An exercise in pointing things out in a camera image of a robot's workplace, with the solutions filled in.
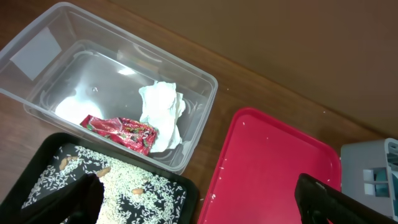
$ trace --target red tray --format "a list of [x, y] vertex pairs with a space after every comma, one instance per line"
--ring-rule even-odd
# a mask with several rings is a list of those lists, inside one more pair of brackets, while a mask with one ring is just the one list
[[330, 146], [243, 108], [229, 127], [198, 223], [301, 223], [294, 198], [301, 173], [341, 188], [340, 160]]

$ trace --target red plastic wrapper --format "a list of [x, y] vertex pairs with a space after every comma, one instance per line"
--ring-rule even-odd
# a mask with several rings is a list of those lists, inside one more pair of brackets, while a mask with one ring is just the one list
[[148, 155], [157, 134], [152, 126], [127, 118], [104, 120], [88, 115], [80, 125], [145, 156]]

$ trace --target white tissue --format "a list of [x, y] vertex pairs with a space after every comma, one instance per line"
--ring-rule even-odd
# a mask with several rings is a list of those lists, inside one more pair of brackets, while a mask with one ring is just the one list
[[139, 89], [142, 97], [142, 115], [139, 119], [158, 130], [150, 152], [163, 152], [175, 149], [181, 143], [176, 125], [177, 119], [185, 110], [182, 93], [175, 91], [175, 83], [155, 82], [152, 86]]

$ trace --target black object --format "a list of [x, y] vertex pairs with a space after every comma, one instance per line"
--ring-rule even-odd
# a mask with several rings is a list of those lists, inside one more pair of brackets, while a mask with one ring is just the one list
[[303, 224], [397, 224], [308, 174], [300, 174], [295, 199]]
[[[83, 146], [85, 148], [91, 149], [92, 151], [102, 153], [115, 159], [119, 159], [120, 161], [140, 167], [153, 174], [165, 177], [172, 182], [176, 182], [184, 186], [187, 191], [187, 196], [181, 210], [180, 218], [178, 219], [178, 224], [190, 222], [198, 197], [198, 189], [191, 180], [188, 180], [177, 174], [167, 172], [160, 168], [150, 166], [143, 162], [139, 162], [135, 159], [120, 154], [120, 152], [105, 149], [95, 143], [77, 138], [66, 133], [53, 134], [42, 143], [42, 145], [35, 153], [35, 156], [29, 162], [28, 166], [23, 171], [16, 184], [13, 186], [7, 197], [4, 199], [3, 203], [0, 205], [0, 220], [9, 220], [10, 217], [18, 216], [18, 214], [21, 212], [21, 207], [23, 203], [28, 198], [31, 189], [37, 182], [40, 174], [43, 172], [43, 170], [46, 169], [47, 164], [49, 164], [49, 162], [53, 158], [55, 151], [60, 146], [67, 143], [75, 144], [77, 146]], [[47, 220], [46, 223], [53, 223], [53, 221]]]
[[103, 202], [104, 185], [95, 174], [83, 174], [81, 178], [60, 190], [42, 198], [19, 214], [3, 220], [4, 223], [41, 224], [95, 224]]

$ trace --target plastic storage bin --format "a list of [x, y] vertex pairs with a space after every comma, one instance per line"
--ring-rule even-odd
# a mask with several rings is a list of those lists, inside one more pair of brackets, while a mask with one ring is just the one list
[[[138, 89], [175, 82], [187, 108], [177, 126], [183, 143], [143, 156], [79, 126], [91, 114], [139, 120]], [[44, 12], [0, 52], [0, 92], [25, 110], [90, 141], [118, 147], [181, 174], [208, 118], [217, 90], [210, 74], [72, 4]]]

